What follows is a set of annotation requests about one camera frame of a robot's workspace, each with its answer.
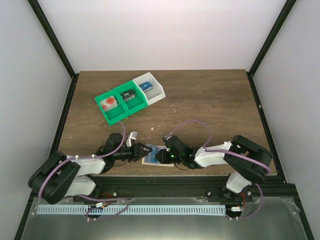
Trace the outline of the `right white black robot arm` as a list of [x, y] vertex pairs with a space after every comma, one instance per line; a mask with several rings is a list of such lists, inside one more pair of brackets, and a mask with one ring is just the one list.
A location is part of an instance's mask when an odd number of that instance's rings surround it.
[[271, 172], [273, 154], [242, 135], [212, 147], [191, 148], [177, 136], [166, 138], [164, 142], [165, 148], [155, 154], [160, 164], [182, 164], [191, 170], [216, 165], [231, 166], [234, 172], [222, 188], [223, 198], [229, 202], [236, 200], [247, 186], [262, 184]]

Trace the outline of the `blue credit card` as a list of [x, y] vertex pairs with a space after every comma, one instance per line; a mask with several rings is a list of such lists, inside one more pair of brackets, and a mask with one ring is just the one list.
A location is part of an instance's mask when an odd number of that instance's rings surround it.
[[155, 155], [160, 151], [160, 150], [165, 150], [166, 147], [165, 146], [158, 146], [158, 145], [153, 145], [153, 144], [146, 144], [147, 146], [149, 146], [150, 148], [152, 148], [152, 152], [149, 153], [146, 157], [144, 157], [141, 160], [141, 163], [143, 165], [152, 165], [152, 166], [157, 166], [157, 165], [161, 165], [161, 163], [159, 163], [156, 159], [155, 159]]

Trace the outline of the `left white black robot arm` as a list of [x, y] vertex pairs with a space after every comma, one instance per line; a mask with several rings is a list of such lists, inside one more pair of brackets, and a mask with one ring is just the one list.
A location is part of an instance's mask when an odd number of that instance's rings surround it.
[[120, 133], [111, 133], [105, 144], [89, 156], [70, 156], [56, 151], [35, 171], [27, 185], [51, 205], [78, 195], [97, 202], [102, 189], [90, 175], [108, 172], [115, 161], [136, 162], [152, 152], [151, 147], [135, 142], [136, 135], [133, 131], [126, 139]]

